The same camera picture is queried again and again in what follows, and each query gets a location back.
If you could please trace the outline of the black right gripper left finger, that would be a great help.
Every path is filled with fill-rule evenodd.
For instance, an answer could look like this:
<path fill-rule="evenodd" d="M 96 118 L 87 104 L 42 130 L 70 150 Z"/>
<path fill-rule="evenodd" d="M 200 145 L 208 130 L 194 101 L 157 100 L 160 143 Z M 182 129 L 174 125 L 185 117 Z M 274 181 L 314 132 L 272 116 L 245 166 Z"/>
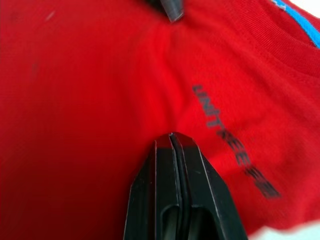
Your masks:
<path fill-rule="evenodd" d="M 123 239 L 185 238 L 178 160 L 184 138 L 182 133 L 169 133 L 153 142 L 130 187 Z"/>

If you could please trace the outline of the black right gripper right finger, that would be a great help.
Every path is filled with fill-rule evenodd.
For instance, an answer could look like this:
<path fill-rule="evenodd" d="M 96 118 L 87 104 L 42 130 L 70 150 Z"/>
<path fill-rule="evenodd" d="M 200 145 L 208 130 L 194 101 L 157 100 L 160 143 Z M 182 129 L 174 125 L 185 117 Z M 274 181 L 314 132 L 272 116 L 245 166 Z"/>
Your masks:
<path fill-rule="evenodd" d="M 183 233 L 189 240 L 244 240 L 246 232 L 231 193 L 200 147 L 182 133 L 172 133 L 170 139 L 187 191 Z"/>

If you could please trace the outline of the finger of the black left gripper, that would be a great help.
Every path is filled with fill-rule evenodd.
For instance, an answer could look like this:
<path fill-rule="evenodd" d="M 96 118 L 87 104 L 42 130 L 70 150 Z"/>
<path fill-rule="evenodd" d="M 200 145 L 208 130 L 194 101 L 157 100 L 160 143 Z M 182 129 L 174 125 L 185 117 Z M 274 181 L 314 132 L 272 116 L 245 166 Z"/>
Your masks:
<path fill-rule="evenodd" d="M 183 0 L 142 0 L 141 2 L 165 17 L 169 23 L 176 23 L 185 15 Z"/>

